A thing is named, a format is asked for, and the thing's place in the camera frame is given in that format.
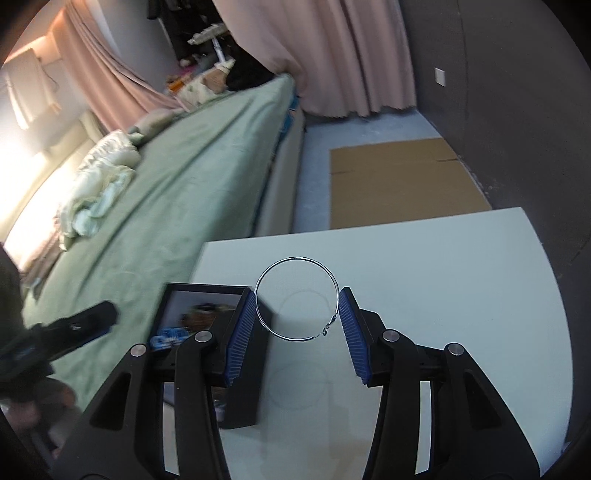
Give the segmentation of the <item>person's left hand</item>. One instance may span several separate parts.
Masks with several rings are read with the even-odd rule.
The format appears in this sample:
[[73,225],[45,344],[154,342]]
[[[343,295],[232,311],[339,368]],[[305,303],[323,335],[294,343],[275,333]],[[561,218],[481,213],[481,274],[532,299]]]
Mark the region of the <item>person's left hand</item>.
[[77,420],[80,409],[74,390],[54,378],[44,378],[20,393],[2,393],[3,413],[16,433],[31,430],[39,424],[49,427],[68,416]]

